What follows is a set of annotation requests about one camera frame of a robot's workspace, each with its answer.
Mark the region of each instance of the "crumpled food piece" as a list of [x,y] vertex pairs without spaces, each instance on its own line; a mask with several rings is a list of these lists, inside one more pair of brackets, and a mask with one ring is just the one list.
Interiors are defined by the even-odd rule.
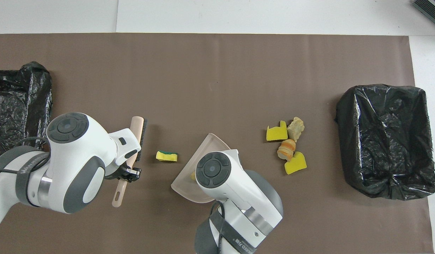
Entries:
[[288,125],[287,128],[288,137],[294,140],[295,142],[297,142],[304,129],[305,129],[304,121],[301,120],[299,117],[295,117],[293,119],[293,122],[291,122],[291,124]]

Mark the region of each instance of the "beige dustpan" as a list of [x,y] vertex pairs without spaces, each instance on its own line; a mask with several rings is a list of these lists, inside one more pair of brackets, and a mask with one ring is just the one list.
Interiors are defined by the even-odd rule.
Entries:
[[171,184],[171,187],[178,194],[182,195],[184,198],[196,202],[196,203],[208,203],[213,201],[214,198],[206,195],[198,186],[196,181],[191,180],[191,173],[195,171],[198,161],[213,151],[225,151],[229,150],[224,141],[218,138],[212,133],[208,133],[207,137],[203,140],[201,145],[197,148],[197,151],[191,157],[191,159],[186,163],[185,167],[180,171],[177,178]]

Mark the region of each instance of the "white robotic arm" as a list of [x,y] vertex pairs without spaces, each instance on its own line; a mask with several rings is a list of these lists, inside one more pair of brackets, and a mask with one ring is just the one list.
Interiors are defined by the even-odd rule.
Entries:
[[129,129],[108,134],[91,117],[68,113],[49,124],[47,136],[50,153],[17,146],[0,156],[0,222],[18,202],[74,213],[95,198],[104,178],[139,178],[140,170],[124,165],[141,150]]
[[258,173],[242,168],[237,150],[206,154],[196,181],[222,204],[197,228],[197,254],[251,254],[283,218],[277,192]]

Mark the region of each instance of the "circular button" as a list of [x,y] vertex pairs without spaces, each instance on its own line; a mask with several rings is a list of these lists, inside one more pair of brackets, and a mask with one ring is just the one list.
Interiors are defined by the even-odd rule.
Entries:
[[207,177],[215,177],[221,171],[221,164],[215,160],[208,161],[203,166],[203,171]]
[[70,133],[76,128],[76,126],[77,120],[69,117],[59,122],[58,130],[61,133]]

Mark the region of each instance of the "sponge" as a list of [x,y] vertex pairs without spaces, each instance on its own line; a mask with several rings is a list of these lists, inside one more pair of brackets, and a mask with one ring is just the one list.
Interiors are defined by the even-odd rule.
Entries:
[[285,163],[285,171],[288,175],[306,168],[307,163],[305,162],[305,156],[301,152],[294,152],[291,160]]
[[164,151],[158,151],[156,158],[157,158],[158,161],[177,161],[178,154],[177,153],[164,152]]
[[286,140],[288,139],[287,123],[280,121],[280,127],[272,127],[266,130],[266,141]]

